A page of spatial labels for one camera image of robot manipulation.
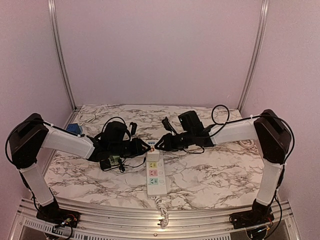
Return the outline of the teal power strip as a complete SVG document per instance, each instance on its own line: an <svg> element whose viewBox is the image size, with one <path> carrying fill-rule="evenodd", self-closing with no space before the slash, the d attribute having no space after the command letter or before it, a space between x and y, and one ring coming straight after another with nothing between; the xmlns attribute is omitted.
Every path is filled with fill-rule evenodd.
<svg viewBox="0 0 320 240"><path fill-rule="evenodd" d="M80 125L78 125L76 128L75 128L75 133L77 135L82 135L83 134L83 129Z"/></svg>

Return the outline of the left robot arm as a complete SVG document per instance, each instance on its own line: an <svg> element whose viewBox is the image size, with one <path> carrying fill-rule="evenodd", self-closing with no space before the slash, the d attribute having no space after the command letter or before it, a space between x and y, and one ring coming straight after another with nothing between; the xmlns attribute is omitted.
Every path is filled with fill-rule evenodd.
<svg viewBox="0 0 320 240"><path fill-rule="evenodd" d="M145 141L132 137L124 121L108 121L102 131L92 137L76 134L46 122L38 113L31 114L8 135L5 155L20 172L28 189L44 207L44 215L53 223L63 219L63 211L54 202L44 171L38 167L38 158L48 155L44 165L49 164L56 152L64 152L90 162L101 162L110 156L132 159L151 149Z"/></svg>

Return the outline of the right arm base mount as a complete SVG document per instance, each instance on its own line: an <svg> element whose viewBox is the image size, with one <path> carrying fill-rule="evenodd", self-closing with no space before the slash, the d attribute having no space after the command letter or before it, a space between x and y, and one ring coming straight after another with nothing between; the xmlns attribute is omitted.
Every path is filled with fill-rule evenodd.
<svg viewBox="0 0 320 240"><path fill-rule="evenodd" d="M235 230L270 223L274 219L271 204L263 205L258 203L256 199L250 210L235 212L229 216L229 222Z"/></svg>

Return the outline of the green plug adapter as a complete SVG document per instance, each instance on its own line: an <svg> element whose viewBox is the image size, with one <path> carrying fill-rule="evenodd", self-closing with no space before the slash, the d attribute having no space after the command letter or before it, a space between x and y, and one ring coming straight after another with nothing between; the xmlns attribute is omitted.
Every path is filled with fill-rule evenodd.
<svg viewBox="0 0 320 240"><path fill-rule="evenodd" d="M115 167L116 165L118 165L119 161L121 160L121 158L117 155L110 155L108 159L112 167Z"/></svg>

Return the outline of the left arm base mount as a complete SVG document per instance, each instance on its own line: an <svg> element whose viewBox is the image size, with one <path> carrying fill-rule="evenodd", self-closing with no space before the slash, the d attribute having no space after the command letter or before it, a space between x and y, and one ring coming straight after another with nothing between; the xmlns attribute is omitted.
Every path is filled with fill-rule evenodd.
<svg viewBox="0 0 320 240"><path fill-rule="evenodd" d="M76 228L80 218L80 213L74 210L60 208L56 198L46 206L34 205L37 210L36 218L45 222L53 223L57 227L69 226Z"/></svg>

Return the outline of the blue cube socket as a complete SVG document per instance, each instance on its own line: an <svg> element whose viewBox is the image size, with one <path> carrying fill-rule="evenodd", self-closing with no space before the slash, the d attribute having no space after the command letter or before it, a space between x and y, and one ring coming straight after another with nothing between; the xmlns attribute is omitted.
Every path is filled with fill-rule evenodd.
<svg viewBox="0 0 320 240"><path fill-rule="evenodd" d="M66 130L67 130L68 132L71 132L71 133L76 134L76 133L75 133L75 130L76 130L76 127L77 127L77 126L79 126L77 123L70 123L70 124L67 125Z"/></svg>

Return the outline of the white cube socket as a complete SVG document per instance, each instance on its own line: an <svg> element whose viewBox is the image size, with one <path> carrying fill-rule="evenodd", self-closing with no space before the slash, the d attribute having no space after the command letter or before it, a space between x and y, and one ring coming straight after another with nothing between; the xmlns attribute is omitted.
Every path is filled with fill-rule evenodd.
<svg viewBox="0 0 320 240"><path fill-rule="evenodd" d="M158 162L160 160L161 152L152 147L147 153L146 153L146 161L147 162Z"/></svg>

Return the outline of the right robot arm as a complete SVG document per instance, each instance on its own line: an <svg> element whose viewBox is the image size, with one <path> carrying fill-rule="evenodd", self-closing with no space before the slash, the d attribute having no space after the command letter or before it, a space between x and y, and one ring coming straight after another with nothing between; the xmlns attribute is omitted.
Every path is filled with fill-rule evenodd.
<svg viewBox="0 0 320 240"><path fill-rule="evenodd" d="M168 130L156 149L172 155L168 199L175 209L213 209L254 204L247 219L258 224L281 184L295 140L288 124L272 110L203 126L195 111L179 117L182 132Z"/></svg>

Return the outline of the long white power strip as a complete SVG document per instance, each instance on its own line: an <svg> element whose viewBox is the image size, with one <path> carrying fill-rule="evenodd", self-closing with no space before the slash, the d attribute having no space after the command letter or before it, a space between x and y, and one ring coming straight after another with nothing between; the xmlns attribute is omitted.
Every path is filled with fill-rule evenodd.
<svg viewBox="0 0 320 240"><path fill-rule="evenodd" d="M148 140L147 144L155 147L155 140ZM148 162L146 160L146 188L147 197L154 200L157 209L160 211L162 219L158 225L163 229L169 224L169 211L163 199L168 194L166 174L164 166L163 152L160 151L160 159L157 162Z"/></svg>

